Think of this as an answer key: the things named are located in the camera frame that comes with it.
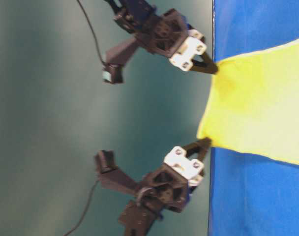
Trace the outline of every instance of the wire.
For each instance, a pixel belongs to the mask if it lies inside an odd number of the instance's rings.
[[[92,188],[91,188],[91,190],[90,190],[89,198],[88,198],[88,200],[87,200],[86,206],[85,206],[85,208],[84,208],[84,211],[83,211],[83,213],[82,213],[82,216],[81,216],[79,222],[77,222],[77,224],[76,224],[76,225],[75,225],[69,232],[67,232],[67,233],[64,234],[63,236],[67,236],[67,235],[71,234],[72,232],[74,232],[74,231],[80,226],[80,224],[82,223],[82,221],[84,220],[84,217],[85,217],[85,215],[86,215],[86,213],[87,213],[87,211],[88,211],[88,209],[89,209],[89,207],[90,207],[90,203],[91,203],[92,195],[93,195],[93,193],[94,193],[94,190],[95,190],[95,188],[96,188],[98,182],[99,182],[99,180],[97,179],[96,182],[95,182],[95,184],[92,186]]]
[[[86,11],[85,11],[85,9],[84,9],[84,7],[83,7],[81,1],[80,1],[80,0],[76,0],[76,1],[77,1],[77,3],[79,4],[79,6],[81,7],[81,9],[82,9],[82,11],[83,11],[83,13],[84,13],[84,15],[85,15],[85,17],[86,17],[86,20],[87,20],[87,23],[88,23],[88,25],[89,25],[89,27],[90,27],[90,31],[91,31],[91,33],[92,33],[92,35],[93,35],[93,37],[94,37],[95,46],[96,46],[96,50],[97,50],[97,53],[98,53],[100,62],[101,62],[104,66],[106,66],[106,63],[105,63],[105,62],[103,61],[103,59],[102,59],[102,56],[101,56],[101,53],[100,53],[100,49],[99,49],[99,45],[98,45],[98,40],[97,40],[97,37],[96,37],[96,33],[95,33],[95,31],[94,31],[94,28],[92,27],[92,24],[91,24],[91,22],[90,22],[89,16],[88,16],[88,14],[86,13]]]

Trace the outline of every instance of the yellow fabric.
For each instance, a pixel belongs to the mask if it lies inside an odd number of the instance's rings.
[[[299,165],[299,40],[218,66],[197,137]]]

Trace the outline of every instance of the blue cloth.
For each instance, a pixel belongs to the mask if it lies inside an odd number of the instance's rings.
[[[299,0],[215,0],[215,60],[299,38]]]
[[[299,38],[299,0],[214,4],[216,61]],[[221,148],[211,158],[209,236],[299,236],[299,166]]]
[[[209,236],[299,236],[299,166],[213,148]]]

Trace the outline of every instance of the green background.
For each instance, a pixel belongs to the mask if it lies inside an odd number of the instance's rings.
[[[207,38],[211,0],[149,0],[175,8]],[[83,0],[102,52],[129,35],[102,0]],[[93,156],[115,151],[135,180],[176,145],[196,139],[210,75],[182,72],[139,49],[125,83],[102,82],[91,32],[75,0],[0,0],[0,236],[61,236],[74,226],[94,183]],[[181,214],[164,211],[154,235],[207,235],[206,177]],[[130,196],[96,189],[75,236],[120,236]]]

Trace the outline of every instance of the robotic arm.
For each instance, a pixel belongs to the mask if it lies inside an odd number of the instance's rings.
[[[182,212],[203,179],[203,159],[211,145],[208,138],[183,147],[174,147],[162,166],[135,182],[115,164],[112,151],[100,151],[96,157],[97,174],[103,187],[131,194],[119,222],[125,226],[124,236],[145,236],[161,212]],[[188,158],[198,153],[197,159]]]
[[[186,22],[175,9],[162,16],[156,15],[156,7],[144,0],[105,0],[112,8],[115,22],[133,38],[110,49],[106,53],[104,80],[111,84],[123,82],[122,68],[138,47],[152,54],[167,57],[170,63],[183,71],[215,74],[218,69],[206,53],[204,36]],[[193,60],[199,55],[202,61]]]

